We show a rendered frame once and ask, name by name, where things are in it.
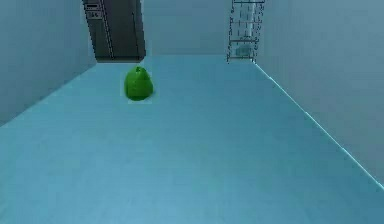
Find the green rounded bag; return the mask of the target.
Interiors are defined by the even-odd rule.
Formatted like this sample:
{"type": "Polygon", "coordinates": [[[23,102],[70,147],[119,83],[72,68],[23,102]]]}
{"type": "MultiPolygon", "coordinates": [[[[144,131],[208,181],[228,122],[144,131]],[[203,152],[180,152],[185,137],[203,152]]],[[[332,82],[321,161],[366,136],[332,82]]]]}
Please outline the green rounded bag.
{"type": "Polygon", "coordinates": [[[154,92],[151,77],[144,67],[132,68],[124,79],[125,96],[133,101],[141,101],[150,97],[154,92]]]}

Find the dark grey fridge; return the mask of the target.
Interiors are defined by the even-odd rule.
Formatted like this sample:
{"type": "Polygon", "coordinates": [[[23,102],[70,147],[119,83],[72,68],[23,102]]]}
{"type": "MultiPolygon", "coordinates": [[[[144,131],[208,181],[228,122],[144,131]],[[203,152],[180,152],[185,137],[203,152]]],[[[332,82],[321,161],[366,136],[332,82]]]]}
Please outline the dark grey fridge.
{"type": "Polygon", "coordinates": [[[82,0],[82,3],[98,63],[144,59],[140,0],[82,0]]]}

